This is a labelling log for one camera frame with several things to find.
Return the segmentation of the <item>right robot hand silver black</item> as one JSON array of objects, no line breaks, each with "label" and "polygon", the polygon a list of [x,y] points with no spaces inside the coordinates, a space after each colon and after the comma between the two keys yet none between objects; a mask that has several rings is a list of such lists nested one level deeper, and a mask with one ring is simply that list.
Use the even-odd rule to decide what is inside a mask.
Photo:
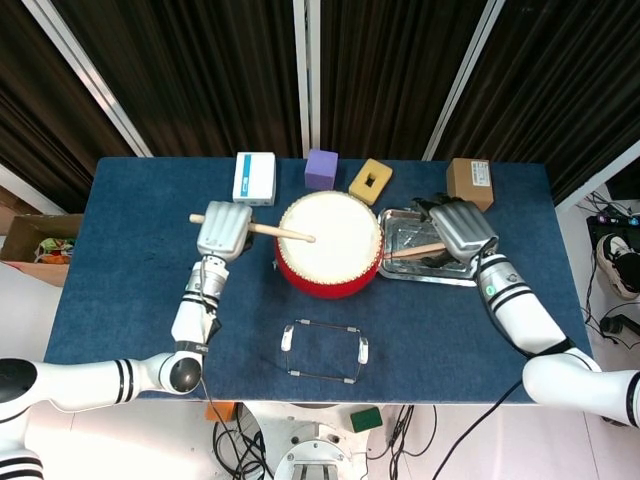
[{"label": "right robot hand silver black", "polygon": [[481,257],[494,254],[499,236],[483,212],[471,201],[440,194],[431,199],[414,197],[412,207],[438,234],[444,251],[423,257],[429,268],[442,268],[453,262],[465,267]]}]

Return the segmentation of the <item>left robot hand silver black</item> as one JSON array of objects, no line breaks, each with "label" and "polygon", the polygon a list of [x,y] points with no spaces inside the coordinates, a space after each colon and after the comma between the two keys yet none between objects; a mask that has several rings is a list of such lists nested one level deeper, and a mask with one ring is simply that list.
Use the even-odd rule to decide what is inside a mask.
[{"label": "left robot hand silver black", "polygon": [[211,201],[197,237],[199,254],[225,262],[236,260],[245,250],[252,213],[252,208],[244,204]]}]

